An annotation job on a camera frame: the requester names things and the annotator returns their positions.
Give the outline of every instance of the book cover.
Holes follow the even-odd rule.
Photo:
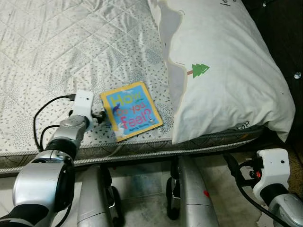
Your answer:
[[[104,92],[101,99],[118,142],[163,124],[143,82]]]

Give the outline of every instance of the pillow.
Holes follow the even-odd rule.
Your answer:
[[[240,0],[148,0],[174,106],[173,143],[265,125],[285,141],[295,107]]]

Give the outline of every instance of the yellow book border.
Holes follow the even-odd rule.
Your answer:
[[[162,119],[161,119],[161,117],[160,117],[160,115],[159,115],[159,113],[158,113],[158,111],[156,109],[155,103],[153,103],[153,100],[152,100],[152,98],[150,96],[150,93],[148,92],[148,90],[146,88],[146,85],[143,82],[136,82],[136,83],[133,83],[133,84],[130,84],[130,85],[127,85],[127,86],[124,86],[124,87],[119,87],[119,88],[116,88],[114,90],[106,91],[106,92],[100,94],[100,97],[101,97],[101,99],[103,101],[104,108],[107,111],[107,114],[108,114],[108,117],[109,117],[109,121],[112,124],[113,131],[117,131],[118,130],[118,126],[117,126],[117,123],[115,121],[114,115],[112,113],[112,109],[110,107],[110,104],[109,104],[109,102],[107,100],[107,96],[111,95],[113,93],[119,92],[119,91],[124,91],[124,90],[127,90],[127,89],[131,89],[131,88],[134,88],[134,87],[137,87],[137,86],[142,86],[143,92],[144,92],[145,96],[147,97],[148,101],[150,102],[152,110],[153,110],[153,112],[155,114],[155,117],[159,121],[159,123],[151,125],[150,127],[146,128],[146,129],[142,129],[142,130],[139,130],[139,131],[136,131],[136,132],[132,132],[132,133],[128,134],[125,137],[117,138],[117,142],[120,142],[120,141],[125,140],[127,138],[130,138],[132,136],[138,135],[138,134],[140,134],[142,132],[145,132],[145,131],[148,131],[150,129],[154,129],[156,127],[159,127],[159,126],[163,125],[163,121],[162,121]]]

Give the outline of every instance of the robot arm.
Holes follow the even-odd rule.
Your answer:
[[[287,190],[290,167],[286,150],[260,150],[255,159],[240,165],[230,154],[225,154],[224,158],[237,185],[251,186],[255,197],[268,205],[269,212],[276,217],[275,227],[303,227],[303,202]],[[250,172],[252,179],[244,179],[240,171],[243,166],[253,167]]]
[[[73,161],[85,131],[92,126],[93,94],[79,90],[72,115],[47,144],[18,174],[14,189],[14,209],[0,218],[0,227],[50,226],[57,212],[67,208],[74,196]]]

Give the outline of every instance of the mattress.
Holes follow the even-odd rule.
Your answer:
[[[262,127],[229,130],[172,145],[172,104],[157,27],[145,0],[0,0],[0,166],[22,166],[36,154],[33,116],[50,99],[99,94],[143,81],[163,125],[116,143],[108,119],[85,133],[76,164],[233,148]],[[37,134],[68,116],[58,100],[37,118]],[[45,134],[45,143],[54,129]]]

